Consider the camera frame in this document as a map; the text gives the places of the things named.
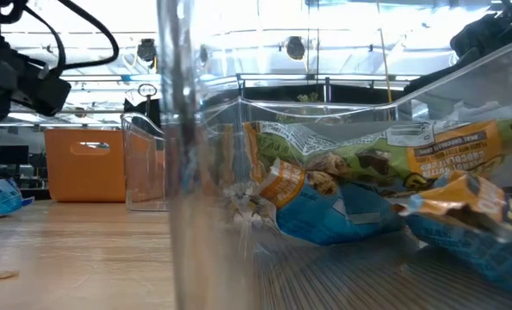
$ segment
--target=ceiling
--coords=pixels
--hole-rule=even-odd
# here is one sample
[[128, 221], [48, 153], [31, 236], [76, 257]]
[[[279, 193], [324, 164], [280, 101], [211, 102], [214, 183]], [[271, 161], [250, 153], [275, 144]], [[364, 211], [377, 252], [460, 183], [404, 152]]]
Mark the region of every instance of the ceiling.
[[[65, 72], [72, 91], [66, 110], [120, 111], [126, 96], [141, 102], [136, 94], [140, 82], [154, 71], [135, 59], [141, 39], [157, 41], [156, 0], [75, 0], [105, 24], [120, 46], [120, 57], [112, 64]], [[197, 0], [191, 28], [194, 49], [207, 47], [208, 61], [197, 70], [205, 79], [257, 74], [423, 75], [457, 61], [450, 39], [467, 23], [498, 7], [495, 0], [384, 0], [380, 14], [374, 0]], [[29, 6], [60, 34], [67, 62], [102, 59], [111, 53], [108, 40], [93, 26], [55, 0], [30, 0]], [[380, 39], [383, 29], [384, 48]], [[57, 49], [49, 31], [28, 14], [13, 25], [3, 25], [6, 40], [20, 53], [57, 63]], [[285, 53], [289, 36], [300, 36], [307, 51], [303, 61]], [[151, 77], [152, 83], [158, 83]], [[120, 114], [58, 115], [43, 121], [119, 123]], [[21, 120], [34, 118], [26, 116]]]

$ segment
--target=clear glass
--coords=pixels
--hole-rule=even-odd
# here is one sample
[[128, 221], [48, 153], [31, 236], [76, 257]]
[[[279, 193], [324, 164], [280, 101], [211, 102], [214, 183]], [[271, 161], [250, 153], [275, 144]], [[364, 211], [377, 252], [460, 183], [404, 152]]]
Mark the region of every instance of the clear glass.
[[[163, 55], [159, 63], [163, 74], [161, 110], [177, 308], [512, 308], [511, 293], [486, 281], [442, 248], [418, 241], [406, 229], [361, 242], [317, 246], [277, 232], [236, 208], [242, 193], [255, 187], [245, 151], [244, 122], [304, 123], [315, 132], [350, 139], [410, 121], [509, 118], [512, 44], [391, 104], [256, 102], [239, 96], [243, 79], [234, 75], [254, 72], [238, 71], [237, 65], [230, 65], [234, 59], [222, 58], [215, 65], [221, 73], [212, 74], [233, 76], [231, 80], [216, 84], [202, 78], [209, 73], [199, 67], [198, 47], [204, 37], [200, 32], [207, 30], [204, 25], [215, 17], [204, 17], [211, 11], [209, 3], [215, 2], [168, 0], [158, 6]], [[214, 22], [219, 21], [223, 28], [235, 28], [244, 20], [261, 22], [253, 14], [257, 10], [259, 16], [260, 6], [218, 3], [243, 12], [233, 13], [230, 19], [216, 17]], [[305, 9], [305, 2], [285, 3]], [[267, 9], [268, 16], [287, 14], [271, 3]], [[305, 26], [314, 22], [306, 12], [298, 21]], [[311, 38], [314, 32], [306, 29], [303, 35]], [[231, 42], [252, 43], [240, 38]], [[230, 46], [221, 46], [229, 51]], [[330, 65], [324, 72], [344, 73], [338, 69], [342, 63]], [[319, 74], [320, 68], [313, 69]], [[256, 73], [307, 72], [301, 66], [299, 71], [278, 68]], [[228, 94], [222, 97], [223, 103], [210, 108], [200, 105], [220, 93]]]
[[132, 211], [167, 211], [163, 132], [146, 116], [121, 116], [126, 172], [126, 207]]

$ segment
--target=crumb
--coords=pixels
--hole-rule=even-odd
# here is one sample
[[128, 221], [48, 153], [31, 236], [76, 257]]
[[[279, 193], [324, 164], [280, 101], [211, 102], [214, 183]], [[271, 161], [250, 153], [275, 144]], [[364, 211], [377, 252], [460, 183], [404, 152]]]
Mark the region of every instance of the crumb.
[[0, 272], [0, 280], [16, 277], [18, 274], [18, 270], [5, 270]]

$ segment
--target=black cable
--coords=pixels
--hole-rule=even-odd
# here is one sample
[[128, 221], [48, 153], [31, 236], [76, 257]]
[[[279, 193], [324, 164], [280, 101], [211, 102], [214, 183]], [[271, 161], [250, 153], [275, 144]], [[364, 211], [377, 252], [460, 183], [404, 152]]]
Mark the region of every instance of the black cable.
[[55, 37], [55, 40], [57, 41], [57, 48], [59, 50], [59, 62], [57, 63], [57, 66], [52, 68], [49, 71], [49, 74], [53, 75], [54, 77], [58, 78], [63, 73], [63, 70], [65, 69], [66, 65], [66, 51], [65, 46], [63, 45], [63, 41], [60, 39], [59, 34], [49, 25], [41, 16], [39, 16], [36, 12], [34, 12], [32, 9], [30, 9], [28, 6], [24, 7], [24, 10], [29, 13], [33, 18], [40, 21], [42, 24], [46, 25], [46, 27], [51, 31], [51, 34], [53, 37]]
[[97, 29], [99, 29], [99, 31], [101, 31], [108, 38], [110, 44], [112, 45], [112, 56], [101, 60], [86, 61], [76, 64], [67, 64], [65, 65], [65, 70], [79, 69], [97, 65], [107, 65], [118, 59], [118, 56], [120, 55], [120, 48], [118, 47], [118, 42], [116, 42], [116, 39], [113, 37], [112, 33], [110, 33], [110, 31], [108, 31], [108, 29], [101, 22], [99, 22], [90, 13], [86, 12], [84, 9], [79, 7], [71, 0], [59, 0], [59, 2], [62, 3], [66, 8], [68, 8], [72, 12], [76, 13], [78, 16], [82, 17], [85, 21], [89, 22]]

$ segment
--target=cookie image on bag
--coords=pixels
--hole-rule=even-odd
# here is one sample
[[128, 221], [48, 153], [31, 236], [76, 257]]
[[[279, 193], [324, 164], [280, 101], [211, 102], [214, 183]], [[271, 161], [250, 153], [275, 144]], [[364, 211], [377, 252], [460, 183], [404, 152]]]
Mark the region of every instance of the cookie image on bag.
[[382, 176], [390, 173], [390, 152], [368, 149], [358, 152], [356, 156], [362, 169], [372, 168]]
[[338, 191], [334, 177], [325, 172], [308, 171], [307, 182], [321, 195], [334, 195]]
[[322, 171], [337, 177], [351, 177], [349, 164], [332, 152], [314, 158], [307, 164], [305, 169], [308, 171]]

